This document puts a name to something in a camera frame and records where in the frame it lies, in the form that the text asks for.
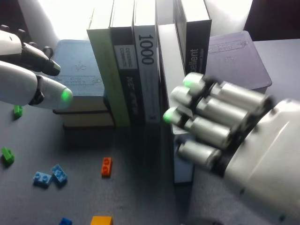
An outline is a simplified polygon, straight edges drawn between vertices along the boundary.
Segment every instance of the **toy block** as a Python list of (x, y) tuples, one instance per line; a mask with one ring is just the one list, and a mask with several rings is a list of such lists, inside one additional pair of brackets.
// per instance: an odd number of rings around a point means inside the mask
[(112, 217), (93, 217), (90, 225), (113, 225)]
[(5, 162), (11, 165), (15, 161), (15, 156), (10, 149), (4, 147), (1, 149)]
[(51, 170), (59, 185), (64, 185), (67, 182), (68, 177), (60, 165), (55, 165)]
[(72, 225), (72, 221), (67, 218), (62, 218), (60, 225)]
[(104, 157), (102, 163), (101, 174), (103, 177), (110, 177), (112, 172), (113, 161), (111, 157)]
[(14, 106), (15, 118), (18, 119), (23, 115), (23, 107), (19, 105)]
[(33, 180), (34, 185), (47, 188), (52, 182), (52, 176), (43, 172), (36, 172), (36, 174), (33, 177)]

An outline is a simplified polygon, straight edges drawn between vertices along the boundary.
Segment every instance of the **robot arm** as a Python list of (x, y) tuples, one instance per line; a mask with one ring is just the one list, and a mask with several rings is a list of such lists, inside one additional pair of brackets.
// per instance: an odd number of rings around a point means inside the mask
[(281, 225), (300, 223), (300, 103), (188, 74), (164, 120), (195, 135), (178, 155), (220, 176), (242, 202)]
[(0, 30), (0, 101), (47, 109), (64, 109), (71, 104), (70, 89), (29, 69), (52, 76), (60, 72), (60, 66), (44, 52)]

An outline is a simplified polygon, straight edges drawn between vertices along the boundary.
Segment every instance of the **upright book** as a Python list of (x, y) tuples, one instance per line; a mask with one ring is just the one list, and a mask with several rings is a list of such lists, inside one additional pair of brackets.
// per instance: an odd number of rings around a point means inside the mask
[[(165, 90), (166, 108), (176, 107), (178, 103), (170, 98), (172, 90), (182, 85), (185, 77), (184, 67), (180, 53), (175, 24), (158, 26), (159, 35), (159, 61), (162, 85)], [(174, 183), (187, 183), (193, 181), (194, 166), (192, 163), (182, 160), (176, 154), (176, 140), (189, 139), (192, 136), (174, 125), (170, 127), (170, 146), (173, 157)]]
[(61, 40), (53, 59), (61, 66), (53, 80), (68, 86), (73, 93), (71, 106), (54, 110), (63, 118), (64, 127), (113, 126), (101, 75), (89, 41)]
[(186, 74), (205, 74), (211, 18), (205, 0), (173, 0), (174, 22)]
[(210, 38), (206, 74), (261, 93), (272, 85), (247, 31)]
[(134, 30), (145, 120), (147, 123), (159, 123), (160, 104), (156, 0), (135, 1)]
[(134, 5), (134, 0), (115, 0), (110, 27), (130, 121), (143, 124), (143, 95), (133, 34)]
[(118, 65), (111, 40), (110, 21), (113, 0), (97, 1), (89, 28), (90, 43), (102, 76), (105, 92), (119, 127), (129, 126), (128, 110), (119, 77)]

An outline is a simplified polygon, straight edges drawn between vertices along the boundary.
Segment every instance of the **green book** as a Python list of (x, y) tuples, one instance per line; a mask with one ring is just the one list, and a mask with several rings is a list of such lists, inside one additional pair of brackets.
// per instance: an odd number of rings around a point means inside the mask
[(94, 8), (89, 28), (90, 43), (98, 64), (116, 126), (130, 126), (117, 61), (110, 34), (113, 0), (99, 1)]

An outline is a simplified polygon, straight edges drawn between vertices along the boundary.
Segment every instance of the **blue lego brick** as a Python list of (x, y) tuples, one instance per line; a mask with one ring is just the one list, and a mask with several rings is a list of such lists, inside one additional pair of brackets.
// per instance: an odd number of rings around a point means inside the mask
[(67, 218), (62, 218), (60, 225), (72, 225), (72, 221)]
[(52, 182), (52, 176), (43, 172), (36, 172), (33, 177), (34, 185), (42, 186), (42, 187), (49, 187)]
[(65, 172), (62, 170), (60, 165), (57, 164), (54, 167), (52, 167), (52, 173), (59, 184), (64, 184), (65, 182), (67, 182), (68, 177), (65, 174)]

